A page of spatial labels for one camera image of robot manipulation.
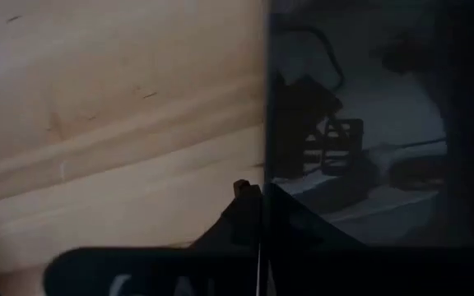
wood grain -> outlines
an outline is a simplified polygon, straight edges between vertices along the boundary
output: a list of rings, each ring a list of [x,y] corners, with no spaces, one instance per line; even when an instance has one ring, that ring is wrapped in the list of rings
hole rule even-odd
[[[0,0],[0,292],[80,246],[193,241],[262,181],[259,0]]]

light wood panel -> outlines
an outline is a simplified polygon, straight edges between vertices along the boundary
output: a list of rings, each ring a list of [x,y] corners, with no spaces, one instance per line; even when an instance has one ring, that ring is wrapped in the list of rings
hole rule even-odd
[[[0,292],[193,241],[263,162],[260,0],[0,0]]]

wooden surface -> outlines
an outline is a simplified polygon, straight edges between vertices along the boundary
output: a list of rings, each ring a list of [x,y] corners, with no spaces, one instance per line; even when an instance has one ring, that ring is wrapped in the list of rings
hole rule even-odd
[[[0,292],[193,241],[263,174],[260,0],[0,0]]]

wooden floor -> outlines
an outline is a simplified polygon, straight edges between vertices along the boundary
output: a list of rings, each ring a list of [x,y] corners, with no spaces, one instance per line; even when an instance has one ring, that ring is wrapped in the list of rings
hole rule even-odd
[[[0,0],[0,292],[187,244],[263,175],[263,2]]]

